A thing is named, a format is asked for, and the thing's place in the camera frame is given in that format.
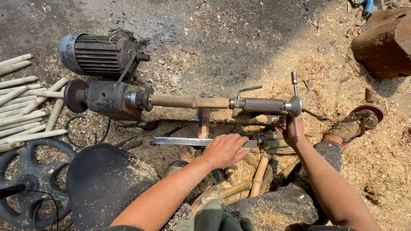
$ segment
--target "dirt ground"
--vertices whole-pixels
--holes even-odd
[[[262,89],[245,92],[243,96],[289,99],[293,95],[290,72],[298,71],[298,92],[303,106],[329,118],[321,123],[307,114],[301,115],[306,131],[317,134],[365,104],[365,88],[371,87],[377,91],[376,105],[384,110],[385,118],[376,130],[366,132],[343,149],[342,175],[360,192],[383,230],[410,230],[411,78],[375,80],[354,60],[350,50],[353,36],[345,34],[364,23],[356,17],[358,8],[347,13],[346,0],[309,0],[305,2],[307,9],[303,3],[301,0],[5,0],[0,2],[0,60],[25,53],[32,53],[34,58],[29,67],[2,78],[36,75],[40,83],[48,85],[61,77],[96,79],[65,69],[58,58],[57,42],[69,33],[103,35],[109,28],[121,27],[134,32],[136,37],[151,39],[142,50],[151,55],[151,61],[139,65],[133,84],[151,86],[159,94],[234,97],[239,89],[261,84]],[[411,2],[374,1],[374,10],[396,6],[411,7]],[[329,46],[330,52],[320,54],[319,45]],[[310,91],[303,81],[313,83]],[[43,108],[52,110],[53,104],[51,100]],[[191,109],[155,107],[152,112],[145,112],[143,119],[190,119],[195,114]],[[56,128],[63,128],[74,115],[64,107]],[[98,140],[102,138],[107,118],[90,111],[83,116],[86,118],[72,122],[70,136],[77,143],[92,145],[95,132]],[[229,120],[230,116],[229,110],[211,112],[212,120]],[[117,144],[134,136],[133,140],[142,140],[143,144],[130,152],[152,165],[160,177],[164,177],[168,164],[179,159],[178,147],[151,146],[150,142],[154,136],[181,123],[161,122],[154,131],[119,125],[121,122],[111,122],[105,142]],[[197,136],[197,124],[183,125],[172,136]],[[210,138],[231,133],[233,129],[256,132],[262,127],[213,124]],[[320,139],[318,135],[310,141],[315,144]],[[191,157],[198,155],[190,151]],[[250,152],[256,159],[260,157],[258,150]],[[49,163],[57,157],[61,154],[41,151],[37,160]],[[282,166],[288,166],[297,156],[275,158]],[[243,161],[236,168],[240,180],[254,176],[254,169]],[[64,171],[56,183],[63,187]],[[213,184],[214,178],[209,175],[189,196]],[[219,187],[229,187],[229,183],[223,182]],[[69,217],[60,226],[68,223]],[[19,230],[1,218],[0,227]]]

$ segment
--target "human hand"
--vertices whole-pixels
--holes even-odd
[[[282,132],[285,142],[292,148],[298,143],[307,141],[304,136],[304,124],[300,117],[293,118],[287,113],[282,115],[275,131]]]
[[[219,135],[207,145],[201,157],[212,169],[232,166],[248,154],[248,151],[237,154],[247,141],[247,137],[241,137],[239,134]]]

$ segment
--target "red sandal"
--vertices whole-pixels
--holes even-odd
[[[380,123],[384,119],[384,112],[379,107],[377,107],[375,105],[372,105],[372,104],[361,105],[361,106],[355,108],[354,110],[352,110],[350,113],[358,112],[358,111],[362,111],[362,110],[372,111],[374,113],[374,115],[377,117],[378,123]],[[341,147],[344,147],[345,145],[347,145],[348,143],[353,141],[355,138],[361,137],[365,134],[365,120],[364,119],[362,119],[362,118],[353,118],[353,119],[345,118],[341,122],[344,123],[344,122],[355,122],[355,121],[361,121],[361,123],[360,123],[360,134],[357,135],[354,138],[351,138],[351,139],[347,140],[347,142],[342,143]]]

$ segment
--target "forearm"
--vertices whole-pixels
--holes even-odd
[[[310,185],[333,224],[363,230],[380,230],[359,193],[308,142],[295,147]]]
[[[132,225],[145,231],[160,230],[187,194],[212,171],[210,164],[201,158],[197,157],[153,185],[133,201],[110,226]]]

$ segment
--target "dark pants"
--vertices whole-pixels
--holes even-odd
[[[315,149],[336,170],[341,171],[341,147],[338,143],[319,142]],[[304,181],[303,169],[299,175],[300,181]],[[108,227],[133,200],[158,181],[150,165],[127,151],[106,143],[85,148],[70,164],[67,173],[67,188],[76,228],[84,231],[93,227]],[[267,210],[288,216],[293,221],[311,224],[318,220],[318,205],[306,191],[289,184],[275,192],[230,204],[226,210],[235,218],[247,217],[253,221],[255,202],[263,200],[265,206],[259,207],[259,212]],[[189,209],[182,205],[172,218],[175,221],[173,224],[182,220],[184,214],[189,214]]]

